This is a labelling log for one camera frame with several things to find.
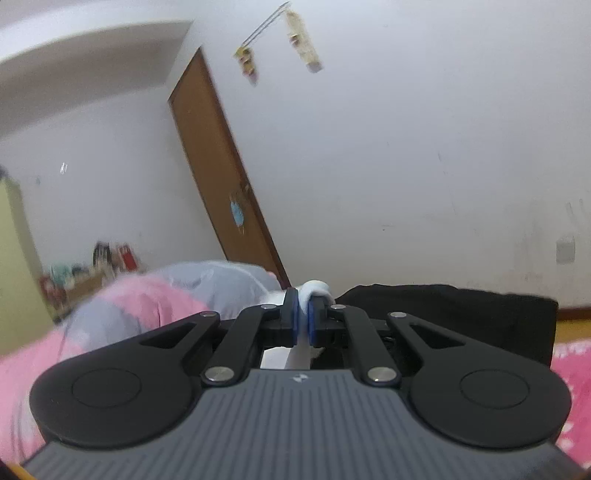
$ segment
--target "yellow cabinet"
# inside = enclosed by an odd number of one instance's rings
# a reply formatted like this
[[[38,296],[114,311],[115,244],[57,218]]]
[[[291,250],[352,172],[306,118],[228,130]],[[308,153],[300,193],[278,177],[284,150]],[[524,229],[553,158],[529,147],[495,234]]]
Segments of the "yellow cabinet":
[[[41,262],[22,207],[21,192],[0,180],[0,355],[53,327],[38,279]]]

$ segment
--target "brown door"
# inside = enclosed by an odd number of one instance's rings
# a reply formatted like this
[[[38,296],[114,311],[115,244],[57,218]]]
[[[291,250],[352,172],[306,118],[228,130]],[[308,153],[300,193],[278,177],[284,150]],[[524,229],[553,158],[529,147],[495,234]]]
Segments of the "brown door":
[[[260,265],[274,272],[283,287],[288,286],[201,49],[174,89],[170,104],[193,177],[226,258]],[[237,216],[232,213],[231,202]],[[236,223],[236,219],[241,223],[240,210],[244,218],[241,226]]]

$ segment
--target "wooden floor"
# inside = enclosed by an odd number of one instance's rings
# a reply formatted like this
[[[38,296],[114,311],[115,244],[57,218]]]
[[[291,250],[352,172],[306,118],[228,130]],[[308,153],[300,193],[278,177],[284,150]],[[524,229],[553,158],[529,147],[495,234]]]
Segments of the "wooden floor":
[[[554,338],[556,343],[591,338],[591,320],[559,320]]]

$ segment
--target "brown baseboard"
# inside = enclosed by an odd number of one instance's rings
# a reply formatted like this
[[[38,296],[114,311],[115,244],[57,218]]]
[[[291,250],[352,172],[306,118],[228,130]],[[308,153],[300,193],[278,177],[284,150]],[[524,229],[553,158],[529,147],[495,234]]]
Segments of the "brown baseboard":
[[[591,306],[558,309],[558,320],[591,320]]]

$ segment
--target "hanging string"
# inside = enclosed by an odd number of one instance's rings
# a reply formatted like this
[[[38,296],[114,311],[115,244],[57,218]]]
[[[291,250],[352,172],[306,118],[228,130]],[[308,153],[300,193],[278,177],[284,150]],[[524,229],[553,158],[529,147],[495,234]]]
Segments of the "hanging string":
[[[242,46],[246,47],[252,43],[252,41],[257,38],[269,25],[271,25],[275,20],[277,20],[280,16],[282,16],[283,12],[289,8],[291,2],[285,2],[281,4],[277,9],[267,17],[267,19],[259,25],[254,32],[252,32],[248,38],[242,42]]]

